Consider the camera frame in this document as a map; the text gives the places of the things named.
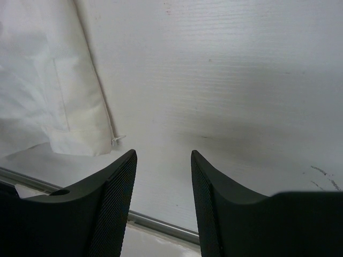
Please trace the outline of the white pleated skirt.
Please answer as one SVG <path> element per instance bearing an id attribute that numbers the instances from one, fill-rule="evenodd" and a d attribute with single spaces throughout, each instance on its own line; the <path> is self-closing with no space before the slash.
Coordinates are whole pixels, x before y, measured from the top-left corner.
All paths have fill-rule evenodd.
<path id="1" fill-rule="evenodd" d="M 1 1 L 1 157 L 48 143 L 99 156 L 117 143 L 73 1 Z"/>

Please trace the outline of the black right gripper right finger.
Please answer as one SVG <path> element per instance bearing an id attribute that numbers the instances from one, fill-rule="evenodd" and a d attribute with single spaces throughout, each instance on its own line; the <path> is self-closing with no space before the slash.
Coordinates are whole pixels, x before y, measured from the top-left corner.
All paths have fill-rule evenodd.
<path id="1" fill-rule="evenodd" d="M 342 256 L 342 193 L 257 193 L 191 153 L 202 256 Z"/>

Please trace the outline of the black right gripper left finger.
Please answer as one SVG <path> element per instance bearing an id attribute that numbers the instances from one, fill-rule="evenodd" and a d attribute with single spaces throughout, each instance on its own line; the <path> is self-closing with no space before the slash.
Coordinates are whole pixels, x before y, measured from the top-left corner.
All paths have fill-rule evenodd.
<path id="1" fill-rule="evenodd" d="M 1 256 L 120 256 L 136 167 L 130 150 L 75 184 L 29 198 L 1 183 Z"/>

